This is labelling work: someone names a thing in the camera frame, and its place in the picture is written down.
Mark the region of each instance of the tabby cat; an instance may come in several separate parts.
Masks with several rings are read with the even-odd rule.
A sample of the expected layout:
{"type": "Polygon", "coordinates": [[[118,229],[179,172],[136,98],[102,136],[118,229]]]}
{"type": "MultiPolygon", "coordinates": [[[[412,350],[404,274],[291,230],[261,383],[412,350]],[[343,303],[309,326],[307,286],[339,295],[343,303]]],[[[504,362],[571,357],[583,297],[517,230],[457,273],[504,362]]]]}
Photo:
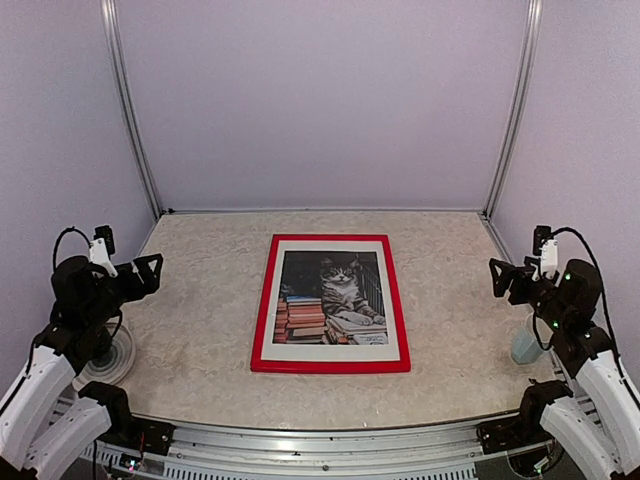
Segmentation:
{"type": "Polygon", "coordinates": [[[358,288],[360,262],[356,258],[339,264],[321,261],[322,308],[325,315],[340,317],[358,325],[384,325],[385,318],[369,306],[358,288]]]}

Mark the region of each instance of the photograph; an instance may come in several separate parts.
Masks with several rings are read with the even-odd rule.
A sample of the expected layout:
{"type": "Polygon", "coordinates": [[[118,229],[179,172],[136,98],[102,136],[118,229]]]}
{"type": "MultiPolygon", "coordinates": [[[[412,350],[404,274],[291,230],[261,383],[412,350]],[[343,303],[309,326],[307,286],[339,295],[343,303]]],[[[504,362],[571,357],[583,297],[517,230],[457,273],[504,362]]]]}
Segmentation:
{"type": "Polygon", "coordinates": [[[274,235],[251,370],[410,370],[386,235],[274,235]]]}

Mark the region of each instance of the red picture frame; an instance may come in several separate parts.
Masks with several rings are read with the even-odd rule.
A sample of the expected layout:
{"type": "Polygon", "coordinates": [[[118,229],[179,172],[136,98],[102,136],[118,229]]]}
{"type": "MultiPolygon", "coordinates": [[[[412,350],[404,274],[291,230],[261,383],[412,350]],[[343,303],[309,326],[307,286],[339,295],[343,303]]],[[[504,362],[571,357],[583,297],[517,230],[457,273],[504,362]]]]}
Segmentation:
{"type": "MultiPolygon", "coordinates": [[[[349,252],[359,251],[359,249],[349,249],[349,252]]],[[[269,252],[267,269],[264,279],[264,285],[262,289],[262,296],[260,302],[260,308],[258,313],[258,321],[255,331],[254,343],[253,343],[253,351],[251,355],[251,371],[258,373],[294,373],[294,374],[381,374],[381,373],[403,373],[409,372],[411,370],[411,360],[409,355],[409,345],[407,340],[407,333],[404,323],[404,315],[402,311],[402,303],[400,299],[400,291],[398,289],[398,282],[396,278],[396,271],[393,263],[393,256],[391,253],[391,245],[389,242],[389,238],[386,235],[274,235],[271,242],[271,249],[269,252]],[[318,251],[320,246],[327,245],[330,246],[332,251],[335,250],[335,245],[362,245],[362,248],[365,250],[377,249],[378,256],[382,256],[384,258],[384,262],[381,262],[382,267],[386,270],[386,272],[381,271],[382,267],[379,267],[380,273],[379,276],[382,279],[381,285],[386,285],[386,287],[381,287],[382,290],[387,292],[387,299],[390,299],[390,304],[387,305],[386,309],[388,311],[391,308],[393,313],[392,315],[392,323],[391,319],[389,319],[389,315],[387,313],[387,323],[389,331],[393,331],[394,338],[391,334],[385,332],[389,338],[389,345],[375,345],[373,348],[371,346],[366,346],[367,349],[367,357],[366,359],[360,360],[357,358],[357,349],[362,349],[363,347],[357,346],[355,348],[349,346],[349,352],[355,355],[354,358],[349,359],[338,359],[338,360],[328,360],[333,355],[332,352],[342,353],[342,350],[345,349],[342,345],[310,345],[312,347],[309,349],[306,345],[304,349],[301,349],[301,346],[296,345],[294,349],[296,352],[304,352],[304,351],[313,351],[318,352],[318,355],[322,355],[323,358],[318,360],[314,355],[311,358],[289,358],[288,349],[289,345],[275,345],[274,341],[270,340],[272,338],[272,331],[275,330],[275,324],[270,325],[269,318],[275,316],[274,301],[279,302],[282,301],[280,299],[280,293],[278,293],[281,282],[281,278],[275,278],[280,272],[280,276],[282,276],[282,264],[284,263],[283,258],[287,251],[297,250],[296,248],[288,247],[290,245],[302,245],[301,250],[306,252],[304,248],[305,245],[313,245],[313,250],[309,251],[318,251]],[[270,351],[276,351],[287,353],[287,359],[282,358],[269,358],[268,355],[265,355],[265,345],[268,347],[270,351]],[[394,358],[384,358],[377,360],[375,358],[375,352],[382,352],[384,349],[386,351],[391,352],[391,349],[396,349],[397,353],[394,353],[394,358]]]]}

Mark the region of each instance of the picture frame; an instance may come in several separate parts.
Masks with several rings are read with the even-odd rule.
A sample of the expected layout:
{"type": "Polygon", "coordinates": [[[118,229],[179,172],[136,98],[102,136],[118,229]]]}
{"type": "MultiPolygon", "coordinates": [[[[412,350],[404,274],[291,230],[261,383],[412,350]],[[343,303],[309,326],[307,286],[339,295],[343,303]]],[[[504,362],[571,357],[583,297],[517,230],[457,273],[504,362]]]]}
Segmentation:
{"type": "Polygon", "coordinates": [[[389,238],[274,235],[251,370],[409,372],[409,346],[389,238]]]}

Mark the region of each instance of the beige marbled table surface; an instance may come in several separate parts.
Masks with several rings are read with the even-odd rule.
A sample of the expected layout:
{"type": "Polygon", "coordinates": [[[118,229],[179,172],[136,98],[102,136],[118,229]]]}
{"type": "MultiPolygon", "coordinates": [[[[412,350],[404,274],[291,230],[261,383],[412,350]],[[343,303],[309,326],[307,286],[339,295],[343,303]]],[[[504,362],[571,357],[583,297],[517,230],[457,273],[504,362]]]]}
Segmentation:
{"type": "Polygon", "coordinates": [[[473,213],[165,215],[145,248],[161,290],[126,307],[138,347],[121,386],[132,411],[283,429],[427,424],[515,409],[551,362],[520,367],[510,342],[526,310],[495,299],[496,249],[473,213]],[[388,234],[411,352],[408,374],[302,376],[249,370],[275,233],[388,234]]]}

